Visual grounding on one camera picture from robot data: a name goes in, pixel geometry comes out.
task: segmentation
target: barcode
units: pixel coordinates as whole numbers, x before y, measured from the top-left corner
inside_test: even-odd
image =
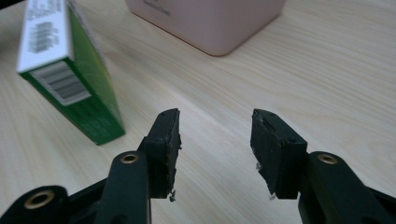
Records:
[[[33,53],[39,53],[49,49],[52,46],[51,33],[52,22],[45,21],[37,24],[30,36],[29,50]]]
[[[37,69],[34,77],[61,105],[71,105],[90,97],[90,93],[65,62]]]

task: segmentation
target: tabletop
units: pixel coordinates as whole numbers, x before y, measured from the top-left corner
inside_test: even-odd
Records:
[[[302,223],[272,199],[249,145],[254,108],[278,114],[308,152],[343,158],[396,197],[396,2],[288,0],[281,15],[212,57],[129,12],[79,0],[106,60],[126,134],[96,146],[16,73],[25,3],[0,10],[0,214],[23,193],[69,194],[105,178],[157,115],[180,110],[176,201],[151,200],[152,223]]]

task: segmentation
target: green box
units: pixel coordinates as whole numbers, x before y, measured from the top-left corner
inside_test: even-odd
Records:
[[[17,70],[96,145],[125,134],[105,63],[74,2],[27,1]]]

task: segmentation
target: pink container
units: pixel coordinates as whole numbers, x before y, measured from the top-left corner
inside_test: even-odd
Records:
[[[213,56],[230,53],[279,15],[285,0],[126,0],[135,15]]]

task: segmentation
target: box top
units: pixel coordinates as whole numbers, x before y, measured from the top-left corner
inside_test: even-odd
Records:
[[[21,34],[18,73],[66,57],[73,60],[67,0],[28,0]]]

